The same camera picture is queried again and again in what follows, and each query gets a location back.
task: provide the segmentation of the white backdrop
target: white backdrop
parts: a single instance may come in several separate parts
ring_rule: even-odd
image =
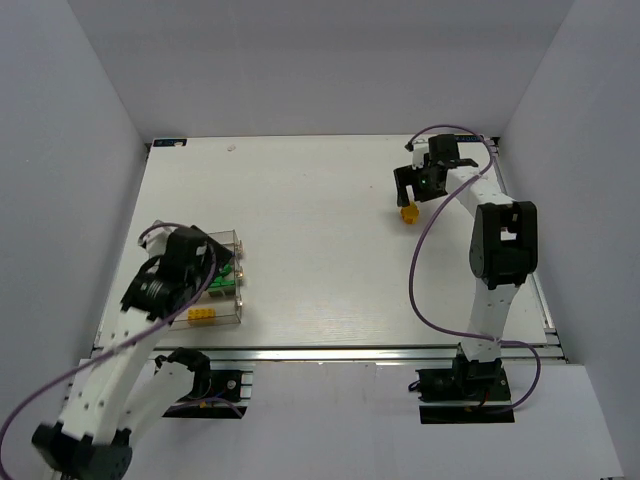
[[[154,136],[501,134],[572,0],[70,0]]]
[[[144,168],[144,146],[64,0],[0,7],[0,419],[91,351]],[[9,430],[14,478],[64,386]]]
[[[581,0],[502,143],[536,202],[540,276],[569,358],[583,362],[626,478],[640,478],[640,4]]]

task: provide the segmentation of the white table surface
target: white table surface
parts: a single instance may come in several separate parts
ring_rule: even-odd
[[[514,397],[534,366],[507,365]],[[421,425],[415,367],[264,362],[242,420],[162,419],[134,450],[140,480],[585,480],[622,475],[582,366],[545,366],[497,425]]]
[[[151,149],[128,238],[103,314],[104,345],[119,301],[146,259],[136,238],[155,220],[235,229],[244,243],[242,324],[170,332],[160,347],[268,348],[451,345],[413,314],[408,270],[440,200],[402,222],[393,169],[411,162],[405,136],[194,138]],[[485,165],[481,144],[460,144]],[[457,202],[423,247],[416,296],[425,315],[466,330],[474,295],[473,219]],[[516,296],[505,338],[544,343],[534,289]]]

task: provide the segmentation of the transparent container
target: transparent container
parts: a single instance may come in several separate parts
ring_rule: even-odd
[[[244,277],[240,266],[243,253],[242,242],[238,240],[235,230],[210,233],[209,236],[231,250],[233,257],[198,301],[175,319],[171,330],[240,323],[242,318],[240,287]]]

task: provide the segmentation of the purple cable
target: purple cable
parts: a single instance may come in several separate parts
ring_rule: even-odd
[[[188,402],[184,402],[184,403],[181,403],[180,405],[175,405],[171,407],[169,410],[167,410],[167,413],[175,412],[176,410],[182,410],[183,408],[193,407],[194,405],[200,405],[203,402],[204,403],[224,403],[227,407],[233,410],[233,412],[236,415],[238,415],[238,418],[242,418],[243,417],[242,412],[238,410],[238,407],[236,407],[233,404],[233,402],[227,400],[226,398],[220,398],[220,395],[222,394],[219,393],[218,395],[215,395],[213,397],[201,398],[198,400],[189,400]]]
[[[459,125],[439,124],[439,125],[432,125],[430,127],[423,128],[418,133],[416,133],[413,137],[411,137],[411,140],[409,140],[409,144],[413,144],[413,142],[420,135],[422,135],[422,134],[424,134],[424,133],[426,133],[428,131],[435,130],[436,128],[449,128],[449,129],[455,129],[455,130],[462,130],[463,132],[467,132],[467,133],[470,133],[471,135],[475,135],[476,137],[478,137],[478,139],[482,142],[484,147],[487,149],[487,152],[489,153],[489,163],[487,164],[486,167],[484,167],[482,170],[480,170],[480,173],[478,173],[478,175],[470,178],[469,180],[464,182],[462,185],[460,185],[456,190],[454,190],[451,194],[449,194],[443,200],[443,202],[438,206],[436,211],[433,212],[433,215],[431,215],[431,218],[427,222],[427,225],[424,227],[424,230],[422,231],[422,233],[420,234],[420,238],[418,239],[418,243],[416,244],[416,248],[415,248],[415,250],[413,252],[413,257],[411,258],[411,266],[409,267],[409,301],[411,303],[411,308],[415,312],[416,316],[420,319],[420,321],[422,323],[424,323],[426,326],[428,326],[429,328],[432,328],[432,329],[434,329],[434,330],[436,330],[438,332],[446,333],[448,335],[454,335],[454,336],[457,336],[457,337],[475,338],[475,339],[478,339],[478,340],[488,340],[490,342],[498,342],[498,343],[500,343],[500,345],[503,345],[503,346],[526,347],[531,351],[531,353],[533,353],[533,356],[534,356],[534,358],[536,360],[536,374],[535,374],[535,378],[533,379],[533,383],[529,387],[529,390],[527,390],[527,392],[517,402],[515,402],[515,403],[511,404],[509,407],[504,408],[502,410],[499,410],[499,411],[497,411],[495,413],[508,412],[509,410],[513,410],[514,408],[522,405],[531,396],[531,394],[535,390],[536,386],[538,385],[538,381],[540,380],[540,372],[542,370],[542,362],[540,361],[540,356],[538,355],[538,352],[536,352],[536,349],[533,348],[528,343],[520,342],[518,340],[501,340],[499,338],[493,338],[490,335],[482,335],[482,334],[479,334],[479,333],[458,332],[456,330],[450,330],[448,328],[440,327],[440,326],[438,326],[438,325],[436,325],[434,323],[431,323],[429,320],[427,320],[427,318],[424,315],[422,315],[422,313],[418,309],[418,305],[416,304],[416,299],[415,299],[415,295],[414,295],[414,291],[413,291],[414,290],[414,277],[415,277],[415,273],[416,273],[416,265],[418,263],[418,256],[420,255],[420,250],[422,249],[422,244],[424,243],[424,240],[427,237],[427,234],[429,233],[429,231],[431,231],[431,228],[433,227],[433,224],[435,223],[437,218],[440,216],[442,211],[445,209],[445,207],[447,205],[449,205],[449,203],[451,203],[451,201],[454,198],[456,198],[456,196],[458,196],[460,194],[460,192],[462,192],[465,188],[471,186],[473,183],[478,181],[478,179],[480,179],[482,177],[482,175],[487,173],[489,171],[489,169],[491,169],[491,167],[493,167],[493,165],[495,164],[495,155],[491,151],[491,147],[489,146],[487,141],[482,136],[480,136],[477,133],[475,133],[474,131],[469,130],[468,128],[465,128],[465,127],[461,127]]]
[[[153,230],[155,230],[157,228],[163,228],[163,227],[185,227],[185,228],[189,228],[189,227],[186,227],[185,225],[181,225],[179,223],[158,223],[158,224],[152,225],[151,227],[147,228],[144,232],[142,232],[142,234],[138,237],[138,240],[142,239],[149,232],[151,232],[151,231],[153,231]],[[207,278],[202,283],[202,286],[198,289],[198,291],[193,295],[193,297],[191,297],[191,300],[189,300],[183,307],[179,308],[178,310],[176,310],[174,313],[172,313],[168,317],[163,318],[163,319],[155,322],[152,327],[150,327],[149,329],[145,330],[144,332],[140,332],[138,335],[134,335],[133,337],[131,337],[127,341],[122,342],[120,345],[117,345],[116,347],[104,352],[103,354],[98,355],[96,358],[93,358],[93,359],[89,360],[88,362],[86,362],[86,363],[84,363],[84,364],[82,364],[82,365],[80,365],[78,367],[72,368],[71,370],[69,370],[66,373],[63,373],[59,377],[54,378],[49,383],[47,383],[46,385],[43,385],[38,390],[33,392],[31,395],[29,395],[27,398],[25,398],[22,402],[20,402],[20,404],[9,414],[7,419],[4,421],[4,423],[2,424],[2,428],[0,428],[0,477],[2,477],[3,480],[14,480],[13,477],[11,477],[11,475],[9,475],[7,470],[4,468],[4,463],[2,462],[2,445],[4,444],[4,439],[5,439],[6,435],[7,435],[7,431],[9,430],[9,426],[13,423],[13,421],[16,419],[16,417],[20,414],[20,412],[22,410],[24,410],[24,408],[27,405],[29,405],[31,402],[33,402],[40,395],[42,395],[42,394],[46,393],[47,391],[51,390],[56,385],[58,385],[58,384],[64,382],[65,380],[73,377],[78,372],[86,370],[87,368],[92,367],[93,365],[102,363],[102,362],[110,359],[111,357],[113,357],[117,353],[121,352],[123,349],[125,349],[127,347],[130,347],[134,343],[139,342],[140,340],[143,340],[143,339],[147,338],[149,335],[157,332],[162,327],[167,325],[169,322],[173,321],[178,315],[180,315],[182,312],[184,312],[187,308],[189,308],[191,305],[193,305],[198,300],[198,298],[200,298],[200,295],[202,295],[202,293],[205,291],[205,289],[211,283],[211,280],[213,279],[213,275],[214,275],[215,271],[216,271],[216,259],[215,259],[215,256],[214,256],[213,257],[213,262],[211,263],[211,270],[209,271],[209,274],[207,275]]]

